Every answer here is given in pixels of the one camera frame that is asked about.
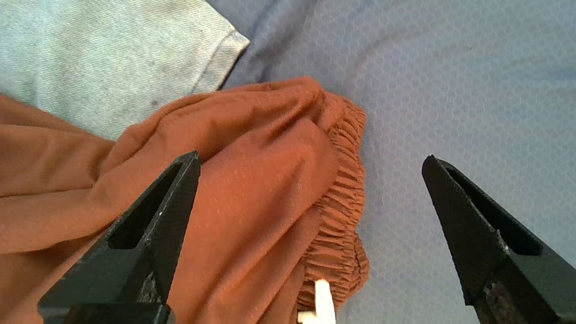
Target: white drawstring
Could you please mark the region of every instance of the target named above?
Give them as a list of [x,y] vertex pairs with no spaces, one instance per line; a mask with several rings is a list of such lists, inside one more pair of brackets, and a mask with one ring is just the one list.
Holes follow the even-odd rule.
[[336,312],[330,293],[330,284],[324,280],[315,282],[316,311],[298,312],[298,323],[302,324],[336,324]]

